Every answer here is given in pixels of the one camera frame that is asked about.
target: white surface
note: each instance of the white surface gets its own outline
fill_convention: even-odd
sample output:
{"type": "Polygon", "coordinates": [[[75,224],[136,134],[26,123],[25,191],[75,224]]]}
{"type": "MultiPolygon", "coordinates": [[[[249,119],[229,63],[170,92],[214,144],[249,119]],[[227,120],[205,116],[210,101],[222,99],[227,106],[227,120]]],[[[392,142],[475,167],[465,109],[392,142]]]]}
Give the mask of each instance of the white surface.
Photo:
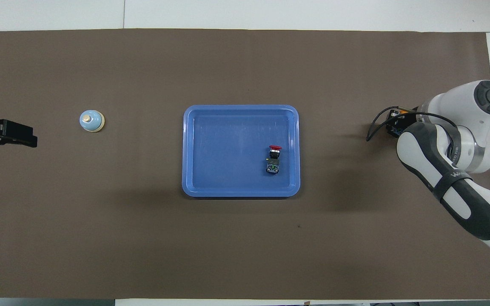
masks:
{"type": "Polygon", "coordinates": [[[490,31],[490,0],[126,0],[126,28],[490,31]]]}
{"type": "MultiPolygon", "coordinates": [[[[0,0],[0,31],[122,28],[123,24],[127,28],[490,32],[490,0],[0,0]]],[[[490,55],[490,33],[487,44],[490,55]]],[[[117,305],[252,306],[304,301],[117,300],[117,305]]],[[[339,302],[352,301],[316,301],[339,302]]]]}
{"type": "Polygon", "coordinates": [[[0,0],[0,31],[122,28],[124,0],[0,0]]]}

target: brown mat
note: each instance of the brown mat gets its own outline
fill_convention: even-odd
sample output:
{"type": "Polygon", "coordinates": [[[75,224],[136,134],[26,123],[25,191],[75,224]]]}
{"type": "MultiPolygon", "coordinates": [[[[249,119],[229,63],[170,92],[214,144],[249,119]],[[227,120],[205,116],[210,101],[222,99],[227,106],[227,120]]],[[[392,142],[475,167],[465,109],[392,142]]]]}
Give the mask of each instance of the brown mat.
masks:
{"type": "MultiPolygon", "coordinates": [[[[490,78],[483,33],[126,29],[0,32],[0,297],[490,298],[490,250],[364,141],[383,107],[490,78]],[[181,189],[195,104],[290,104],[302,188],[181,189]],[[78,116],[100,110],[102,132],[78,116]]],[[[490,172],[477,182],[490,188],[490,172]]]]}

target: blue tray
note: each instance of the blue tray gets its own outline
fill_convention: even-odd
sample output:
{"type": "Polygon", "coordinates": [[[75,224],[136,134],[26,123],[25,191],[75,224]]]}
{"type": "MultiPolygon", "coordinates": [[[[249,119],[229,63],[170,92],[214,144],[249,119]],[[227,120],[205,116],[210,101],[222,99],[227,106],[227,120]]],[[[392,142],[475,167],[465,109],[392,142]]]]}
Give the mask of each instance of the blue tray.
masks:
{"type": "Polygon", "coordinates": [[[185,111],[182,188],[189,196],[293,196],[300,189],[298,112],[290,105],[194,105],[185,111]],[[266,172],[270,145],[279,173],[266,172]]]}

